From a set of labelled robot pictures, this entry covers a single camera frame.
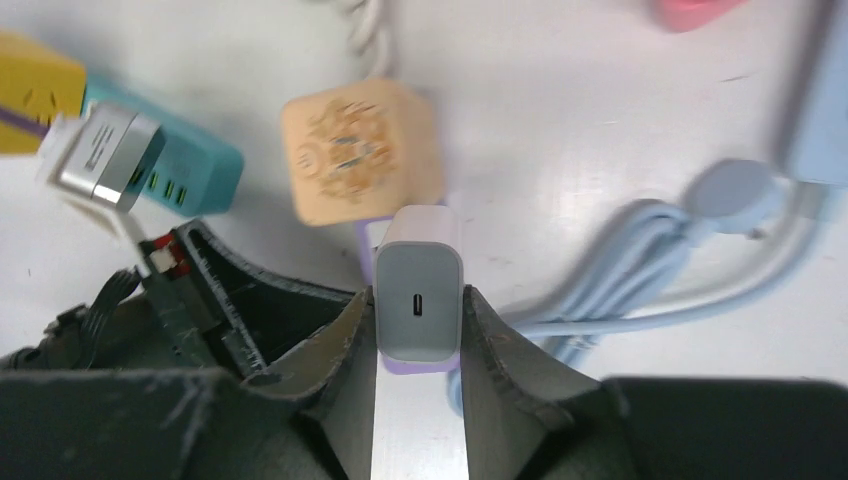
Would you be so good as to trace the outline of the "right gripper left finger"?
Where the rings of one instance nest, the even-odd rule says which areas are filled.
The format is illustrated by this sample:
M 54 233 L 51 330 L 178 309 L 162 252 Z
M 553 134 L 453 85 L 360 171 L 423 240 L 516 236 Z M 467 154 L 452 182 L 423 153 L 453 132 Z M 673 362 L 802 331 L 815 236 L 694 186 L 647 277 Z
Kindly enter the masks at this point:
M 108 323 L 113 359 L 154 369 L 12 370 L 1 375 L 5 479 L 367 479 L 375 344 L 355 296 L 329 325 L 246 381 L 171 369 L 148 302 Z

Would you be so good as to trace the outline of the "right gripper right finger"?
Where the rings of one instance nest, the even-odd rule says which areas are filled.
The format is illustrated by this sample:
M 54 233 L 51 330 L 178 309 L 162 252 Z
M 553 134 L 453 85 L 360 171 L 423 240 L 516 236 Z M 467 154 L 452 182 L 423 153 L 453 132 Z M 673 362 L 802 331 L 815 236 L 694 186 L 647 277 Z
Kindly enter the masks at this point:
M 813 380 L 595 380 L 473 286 L 461 379 L 473 479 L 843 479 L 847 390 Z

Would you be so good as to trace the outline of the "beige cube adapter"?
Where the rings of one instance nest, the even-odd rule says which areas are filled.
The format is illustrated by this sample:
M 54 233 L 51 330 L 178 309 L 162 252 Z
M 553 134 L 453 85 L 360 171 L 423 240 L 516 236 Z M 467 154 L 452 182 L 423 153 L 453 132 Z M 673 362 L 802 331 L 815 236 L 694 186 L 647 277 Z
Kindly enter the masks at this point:
M 287 102 L 280 131 L 299 220 L 313 227 L 437 204 L 446 173 L 433 104 L 386 77 Z

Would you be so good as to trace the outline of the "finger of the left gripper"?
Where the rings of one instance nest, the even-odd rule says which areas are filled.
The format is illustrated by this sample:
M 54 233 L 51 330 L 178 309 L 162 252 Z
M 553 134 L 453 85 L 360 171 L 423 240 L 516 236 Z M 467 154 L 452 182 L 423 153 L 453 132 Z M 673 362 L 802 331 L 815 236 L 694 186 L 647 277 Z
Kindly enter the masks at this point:
M 142 284 L 177 363 L 245 380 L 332 323 L 349 291 L 267 271 L 202 220 L 139 243 Z

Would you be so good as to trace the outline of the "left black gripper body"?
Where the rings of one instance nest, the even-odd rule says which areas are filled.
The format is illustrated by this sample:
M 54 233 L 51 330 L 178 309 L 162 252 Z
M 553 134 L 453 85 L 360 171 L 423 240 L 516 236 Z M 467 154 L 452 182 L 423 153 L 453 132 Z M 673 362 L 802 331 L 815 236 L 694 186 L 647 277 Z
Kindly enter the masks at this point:
M 207 368 L 224 364 L 203 333 L 211 310 L 190 276 L 113 274 L 92 304 L 58 315 L 41 342 L 1 357 L 3 371 Z

